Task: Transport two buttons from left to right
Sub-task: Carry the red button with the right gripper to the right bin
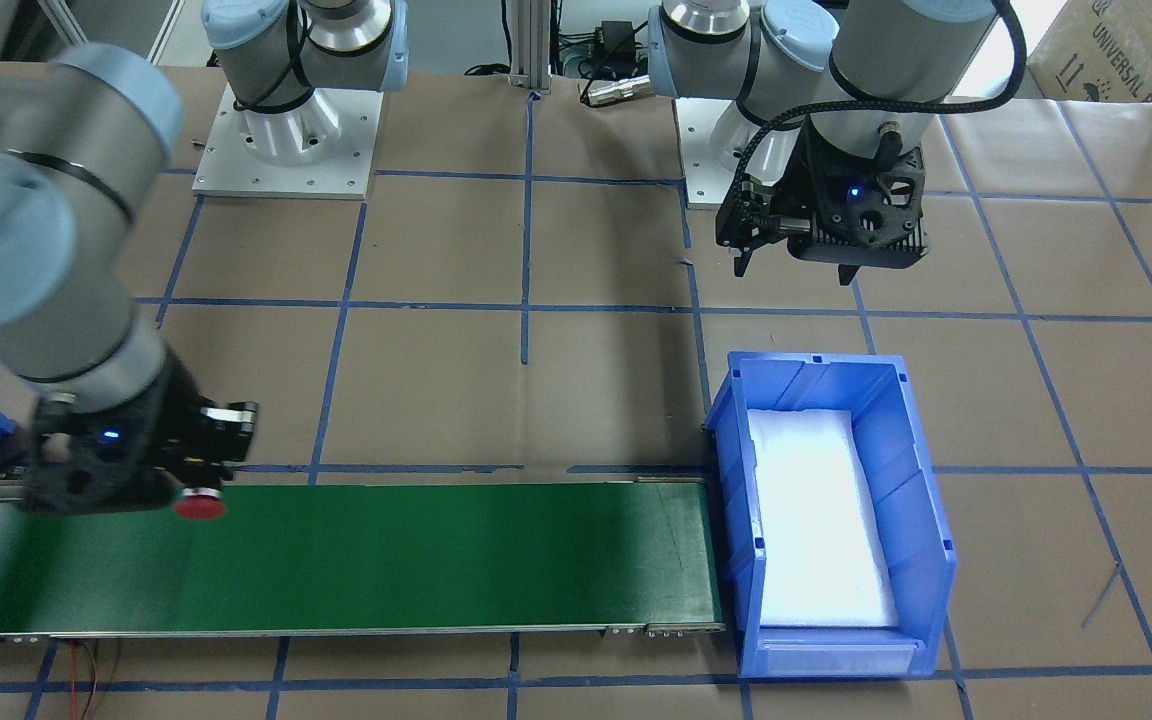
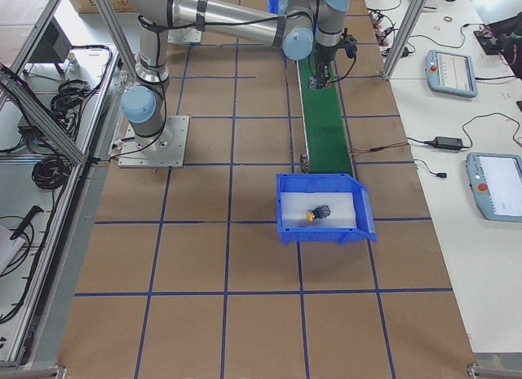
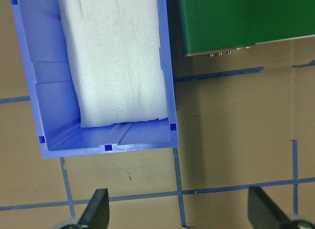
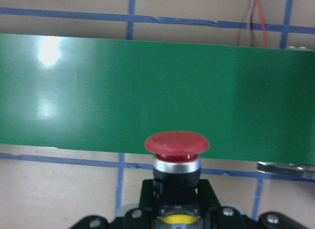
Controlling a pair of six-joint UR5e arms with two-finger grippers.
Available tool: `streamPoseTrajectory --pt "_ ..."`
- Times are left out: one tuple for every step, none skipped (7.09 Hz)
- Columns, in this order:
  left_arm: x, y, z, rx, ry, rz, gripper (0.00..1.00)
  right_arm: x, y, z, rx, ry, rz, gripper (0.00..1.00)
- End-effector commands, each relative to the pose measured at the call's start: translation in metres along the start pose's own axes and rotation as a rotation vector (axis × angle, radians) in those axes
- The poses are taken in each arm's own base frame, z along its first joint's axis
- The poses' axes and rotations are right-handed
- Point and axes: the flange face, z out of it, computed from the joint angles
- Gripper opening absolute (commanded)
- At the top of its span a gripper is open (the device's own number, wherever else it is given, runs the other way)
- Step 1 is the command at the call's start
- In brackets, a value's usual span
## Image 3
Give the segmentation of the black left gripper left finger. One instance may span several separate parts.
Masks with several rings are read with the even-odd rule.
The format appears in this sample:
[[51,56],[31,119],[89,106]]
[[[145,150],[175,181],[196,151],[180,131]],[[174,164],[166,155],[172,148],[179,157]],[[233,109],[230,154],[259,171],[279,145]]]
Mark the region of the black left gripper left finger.
[[109,224],[109,195],[107,189],[97,189],[78,221],[82,229],[106,229]]

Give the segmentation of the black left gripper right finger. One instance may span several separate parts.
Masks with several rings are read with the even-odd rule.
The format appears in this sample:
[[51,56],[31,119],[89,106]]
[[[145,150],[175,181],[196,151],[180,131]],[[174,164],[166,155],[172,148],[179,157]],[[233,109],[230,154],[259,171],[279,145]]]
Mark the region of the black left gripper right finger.
[[247,212],[254,229],[295,228],[295,223],[260,187],[249,187]]

